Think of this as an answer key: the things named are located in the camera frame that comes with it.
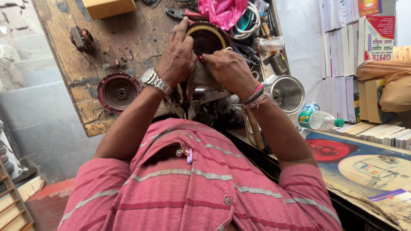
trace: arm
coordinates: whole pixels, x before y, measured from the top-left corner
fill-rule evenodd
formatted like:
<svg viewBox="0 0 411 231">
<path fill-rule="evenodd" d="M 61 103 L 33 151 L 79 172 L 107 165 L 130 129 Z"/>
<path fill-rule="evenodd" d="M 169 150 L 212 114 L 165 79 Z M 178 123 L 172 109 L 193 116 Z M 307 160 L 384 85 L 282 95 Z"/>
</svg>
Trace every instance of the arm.
<svg viewBox="0 0 411 231">
<path fill-rule="evenodd" d="M 216 51 L 212 55 L 203 55 L 203 59 L 216 80 L 241 100 L 250 98 L 260 84 L 251 74 L 245 59 L 237 53 Z M 296 164 L 317 166 L 296 127 L 271 99 L 251 109 L 251 112 L 274 151 L 281 170 Z"/>
<path fill-rule="evenodd" d="M 193 71 L 197 56 L 193 38 L 185 36 L 188 18 L 185 17 L 169 33 L 169 43 L 158 64 L 157 73 L 172 88 Z M 150 126 L 165 94 L 148 85 L 113 123 L 97 147 L 94 158 L 114 158 L 131 161 Z"/>
</svg>

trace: silver metal watch strap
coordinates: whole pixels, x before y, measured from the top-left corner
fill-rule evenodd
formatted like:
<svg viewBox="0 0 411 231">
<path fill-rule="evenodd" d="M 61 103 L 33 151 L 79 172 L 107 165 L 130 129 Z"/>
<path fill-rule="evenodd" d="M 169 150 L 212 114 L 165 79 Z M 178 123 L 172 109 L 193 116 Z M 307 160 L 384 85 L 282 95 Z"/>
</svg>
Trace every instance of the silver metal watch strap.
<svg viewBox="0 0 411 231">
<path fill-rule="evenodd" d="M 155 73 L 155 76 L 152 79 L 150 84 L 160 89 L 167 96 L 170 96 L 174 91 L 167 83 L 165 83 L 162 79 L 160 79 L 157 73 Z"/>
</svg>

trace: hand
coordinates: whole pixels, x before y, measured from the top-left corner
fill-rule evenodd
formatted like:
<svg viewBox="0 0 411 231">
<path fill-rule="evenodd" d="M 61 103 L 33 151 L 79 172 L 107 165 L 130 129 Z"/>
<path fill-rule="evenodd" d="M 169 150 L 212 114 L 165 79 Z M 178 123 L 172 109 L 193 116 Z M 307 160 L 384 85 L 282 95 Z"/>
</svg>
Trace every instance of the hand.
<svg viewBox="0 0 411 231">
<path fill-rule="evenodd" d="M 172 88 L 193 72 L 197 62 L 193 51 L 194 40 L 191 36 L 185 36 L 187 25 L 188 17 L 184 17 L 170 31 L 169 43 L 157 66 L 158 76 Z"/>
<path fill-rule="evenodd" d="M 260 85 L 240 54 L 231 50 L 225 52 L 221 50 L 212 55 L 204 54 L 202 59 L 207 63 L 217 82 L 238 95 L 242 100 L 249 99 Z"/>
</svg>

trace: man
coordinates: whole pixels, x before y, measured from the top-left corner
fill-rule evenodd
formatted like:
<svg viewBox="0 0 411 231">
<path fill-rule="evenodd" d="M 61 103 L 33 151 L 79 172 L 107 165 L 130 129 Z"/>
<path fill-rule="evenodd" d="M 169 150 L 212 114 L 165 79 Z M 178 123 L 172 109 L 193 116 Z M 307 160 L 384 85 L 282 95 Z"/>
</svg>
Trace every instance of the man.
<svg viewBox="0 0 411 231">
<path fill-rule="evenodd" d="M 197 61 L 188 18 L 174 27 L 157 67 L 168 86 Z M 230 51 L 203 55 L 214 77 L 245 102 L 260 83 Z M 167 119 L 150 125 L 162 90 L 148 85 L 77 174 L 59 230 L 341 230 L 311 152 L 273 101 L 247 104 L 278 158 L 279 185 L 221 133 Z M 192 157 L 188 164 L 187 157 Z"/>
</svg>

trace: bottle label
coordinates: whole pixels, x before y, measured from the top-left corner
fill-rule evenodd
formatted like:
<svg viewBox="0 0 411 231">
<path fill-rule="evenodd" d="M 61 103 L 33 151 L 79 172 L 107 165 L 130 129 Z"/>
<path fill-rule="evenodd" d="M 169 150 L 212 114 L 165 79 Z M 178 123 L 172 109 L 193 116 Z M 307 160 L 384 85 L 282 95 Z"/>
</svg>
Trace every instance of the bottle label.
<svg viewBox="0 0 411 231">
<path fill-rule="evenodd" d="M 306 111 L 319 111 L 320 106 L 318 106 L 316 103 L 308 103 L 304 104 L 302 109 Z"/>
<path fill-rule="evenodd" d="M 298 123 L 302 127 L 310 128 L 308 124 L 309 117 L 314 111 L 303 111 L 301 114 L 298 116 Z"/>
</svg>

